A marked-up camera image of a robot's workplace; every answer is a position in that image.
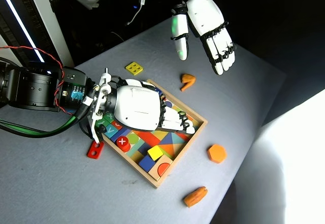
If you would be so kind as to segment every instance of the red wire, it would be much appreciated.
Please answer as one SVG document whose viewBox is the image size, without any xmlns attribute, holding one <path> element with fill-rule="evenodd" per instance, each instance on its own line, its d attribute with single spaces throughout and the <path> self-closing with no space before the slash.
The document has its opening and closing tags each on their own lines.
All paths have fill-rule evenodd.
<svg viewBox="0 0 325 224">
<path fill-rule="evenodd" d="M 38 51 L 41 51 L 42 53 L 48 55 L 49 57 L 51 57 L 54 61 L 56 61 L 59 66 L 60 66 L 60 69 L 61 69 L 61 73 L 62 73 L 62 77 L 61 77 L 61 81 L 59 82 L 55 92 L 54 92 L 54 101 L 55 101 L 55 104 L 58 108 L 60 108 L 64 113 L 66 114 L 69 114 L 69 115 L 72 115 L 72 113 L 70 112 L 67 112 L 63 107 L 61 107 L 59 104 L 58 104 L 58 101 L 57 101 L 57 98 L 56 98 L 56 95 L 57 93 L 59 92 L 59 89 L 60 87 L 63 85 L 64 83 L 64 71 L 63 71 L 63 67 L 62 67 L 62 63 L 61 61 L 57 60 L 53 55 L 45 52 L 44 50 L 40 49 L 40 48 L 33 48 L 33 47 L 30 47 L 30 46 L 3 46 L 3 47 L 0 47 L 0 49 L 29 49 L 29 50 L 38 50 Z"/>
</svg>

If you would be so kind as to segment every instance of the wooden tray frame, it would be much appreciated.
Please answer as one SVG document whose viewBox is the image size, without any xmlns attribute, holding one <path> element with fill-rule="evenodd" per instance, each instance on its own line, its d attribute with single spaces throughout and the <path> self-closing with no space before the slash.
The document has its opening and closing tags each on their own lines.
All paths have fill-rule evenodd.
<svg viewBox="0 0 325 224">
<path fill-rule="evenodd" d="M 103 134 L 104 141 L 111 146 L 116 153 L 118 153 L 122 158 L 124 158 L 133 168 L 135 168 L 140 174 L 147 179 L 155 188 L 158 188 L 163 181 L 166 179 L 166 177 L 170 174 L 172 169 L 176 166 L 178 161 L 182 158 L 182 156 L 185 154 L 185 152 L 190 148 L 190 146 L 193 144 L 195 139 L 198 137 L 198 135 L 201 133 L 201 131 L 204 129 L 204 127 L 208 124 L 208 121 L 200 116 L 198 113 L 196 113 L 194 110 L 192 110 L 190 107 L 185 105 L 183 102 L 181 102 L 179 99 L 175 98 L 173 95 L 171 95 L 168 91 L 166 91 L 164 88 L 153 82 L 152 80 L 148 79 L 148 83 L 153 84 L 157 88 L 159 88 L 166 96 L 166 98 L 171 101 L 173 104 L 175 104 L 177 107 L 179 107 L 181 110 L 185 111 L 187 115 L 201 123 L 201 126 L 198 128 L 196 133 L 190 138 L 190 140 L 186 143 L 184 148 L 179 152 L 179 154 L 176 156 L 176 158 L 173 160 L 171 165 L 167 168 L 166 172 L 163 174 L 163 176 L 158 180 L 154 180 L 147 172 L 145 172 L 137 163 L 135 163 L 129 156 L 126 155 L 122 150 L 120 150 L 114 142 L 112 142 L 105 134 Z"/>
</svg>

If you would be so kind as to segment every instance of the green circle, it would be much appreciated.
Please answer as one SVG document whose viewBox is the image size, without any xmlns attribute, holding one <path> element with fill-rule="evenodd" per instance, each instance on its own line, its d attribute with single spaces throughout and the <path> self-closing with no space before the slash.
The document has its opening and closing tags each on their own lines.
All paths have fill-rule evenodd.
<svg viewBox="0 0 325 224">
<path fill-rule="evenodd" d="M 127 139 L 130 144 L 136 144 L 139 141 L 139 137 L 136 134 L 127 135 Z"/>
</svg>

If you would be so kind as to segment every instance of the orange hexagon block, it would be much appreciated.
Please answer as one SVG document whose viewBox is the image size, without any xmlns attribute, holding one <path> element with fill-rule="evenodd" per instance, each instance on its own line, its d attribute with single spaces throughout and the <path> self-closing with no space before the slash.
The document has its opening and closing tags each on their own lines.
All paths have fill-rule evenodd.
<svg viewBox="0 0 325 224">
<path fill-rule="evenodd" d="M 221 145 L 214 144 L 208 149 L 208 155 L 211 161 L 221 163 L 227 158 L 227 152 Z"/>
</svg>

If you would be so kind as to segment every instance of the green cable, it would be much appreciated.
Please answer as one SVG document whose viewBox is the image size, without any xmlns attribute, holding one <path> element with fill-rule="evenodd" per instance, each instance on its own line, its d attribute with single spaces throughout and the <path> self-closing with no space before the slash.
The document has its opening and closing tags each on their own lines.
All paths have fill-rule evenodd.
<svg viewBox="0 0 325 224">
<path fill-rule="evenodd" d="M 50 132 L 43 132 L 43 133 L 36 132 L 36 131 L 33 131 L 33 130 L 29 130 L 29 129 L 24 129 L 24 128 L 19 127 L 19 126 L 9 125 L 9 124 L 6 124 L 4 122 L 3 122 L 3 124 L 6 124 L 7 127 L 11 128 L 11 129 L 14 129 L 16 131 L 19 131 L 21 133 L 25 133 L 25 134 L 30 134 L 30 135 L 48 135 L 48 134 L 52 134 L 52 133 L 55 133 L 57 131 L 60 131 L 60 130 L 64 129 L 65 127 L 69 126 L 72 122 L 74 122 L 75 119 L 76 119 L 76 117 L 75 116 L 72 116 L 64 125 L 62 125 L 58 129 L 55 129 L 55 130 L 50 131 Z"/>
</svg>

